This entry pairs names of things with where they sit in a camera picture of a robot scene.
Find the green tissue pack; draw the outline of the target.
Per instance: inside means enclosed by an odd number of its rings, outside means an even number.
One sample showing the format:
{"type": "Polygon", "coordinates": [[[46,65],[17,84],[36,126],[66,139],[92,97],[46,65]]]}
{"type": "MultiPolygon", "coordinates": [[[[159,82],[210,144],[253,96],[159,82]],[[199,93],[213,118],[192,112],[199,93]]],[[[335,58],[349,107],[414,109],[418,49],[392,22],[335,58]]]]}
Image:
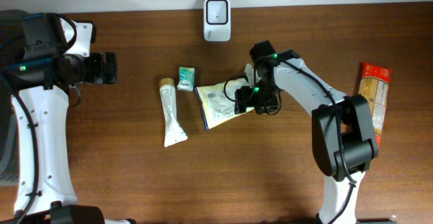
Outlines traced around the green tissue pack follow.
{"type": "Polygon", "coordinates": [[[177,89],[180,91],[193,91],[194,82],[195,68],[180,67],[177,89]]]}

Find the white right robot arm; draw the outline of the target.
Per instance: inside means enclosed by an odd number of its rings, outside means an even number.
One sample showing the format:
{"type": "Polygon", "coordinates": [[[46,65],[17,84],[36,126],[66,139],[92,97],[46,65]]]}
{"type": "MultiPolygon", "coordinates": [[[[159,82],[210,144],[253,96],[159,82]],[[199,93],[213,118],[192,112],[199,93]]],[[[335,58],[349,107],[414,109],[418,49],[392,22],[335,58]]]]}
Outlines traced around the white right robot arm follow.
{"type": "Polygon", "coordinates": [[[276,115],[282,92],[291,95],[311,117],[313,157],[325,176],[318,223],[357,223],[359,187],[378,156],[367,99],[334,89],[292,49],[276,52],[263,41],[251,48],[250,57],[252,76],[235,91],[234,112],[254,108],[257,114],[276,115]]]}

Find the orange red noodle packet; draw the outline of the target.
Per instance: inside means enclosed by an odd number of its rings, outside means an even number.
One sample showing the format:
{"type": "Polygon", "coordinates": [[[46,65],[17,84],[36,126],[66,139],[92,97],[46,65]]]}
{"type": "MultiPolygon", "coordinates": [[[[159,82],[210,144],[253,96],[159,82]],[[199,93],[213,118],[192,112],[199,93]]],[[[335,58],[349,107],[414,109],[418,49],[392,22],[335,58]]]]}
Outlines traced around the orange red noodle packet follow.
{"type": "Polygon", "coordinates": [[[391,72],[390,68],[362,63],[359,94],[369,103],[378,146],[382,139],[391,72]]]}

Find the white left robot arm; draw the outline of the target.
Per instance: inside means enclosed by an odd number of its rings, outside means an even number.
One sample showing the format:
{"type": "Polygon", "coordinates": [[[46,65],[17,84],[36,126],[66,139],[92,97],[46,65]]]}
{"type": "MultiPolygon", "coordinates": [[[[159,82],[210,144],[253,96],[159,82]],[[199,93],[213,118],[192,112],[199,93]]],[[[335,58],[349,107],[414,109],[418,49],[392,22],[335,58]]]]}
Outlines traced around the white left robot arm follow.
{"type": "Polygon", "coordinates": [[[18,153],[18,194],[13,223],[105,223],[96,206],[78,204],[68,166],[69,92],[81,84],[112,85],[112,52],[93,53],[96,27],[62,14],[1,12],[1,48],[19,52],[1,69],[15,118],[8,142],[18,153]]]}

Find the yellow white snack bag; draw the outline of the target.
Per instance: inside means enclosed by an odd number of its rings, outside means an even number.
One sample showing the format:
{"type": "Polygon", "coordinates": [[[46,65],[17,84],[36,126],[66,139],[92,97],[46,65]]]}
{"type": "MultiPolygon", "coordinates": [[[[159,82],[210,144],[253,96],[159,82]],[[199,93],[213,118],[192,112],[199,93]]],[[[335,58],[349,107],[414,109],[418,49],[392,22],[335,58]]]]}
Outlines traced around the yellow white snack bag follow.
{"type": "Polygon", "coordinates": [[[194,89],[201,103],[202,118],[206,131],[241,116],[235,114],[235,103],[227,99],[227,95],[233,99],[237,89],[247,85],[245,79],[235,79],[225,83],[196,87],[194,89]]]}

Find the white tube with tan cap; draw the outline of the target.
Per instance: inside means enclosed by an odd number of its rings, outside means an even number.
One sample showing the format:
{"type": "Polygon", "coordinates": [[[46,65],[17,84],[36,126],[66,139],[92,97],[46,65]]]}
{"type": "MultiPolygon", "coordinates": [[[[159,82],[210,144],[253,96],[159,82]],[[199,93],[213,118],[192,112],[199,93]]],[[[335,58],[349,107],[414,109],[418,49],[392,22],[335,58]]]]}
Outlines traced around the white tube with tan cap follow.
{"type": "Polygon", "coordinates": [[[165,119],[164,147],[187,140],[188,136],[177,120],[177,97],[172,78],[159,81],[160,98],[165,119]]]}

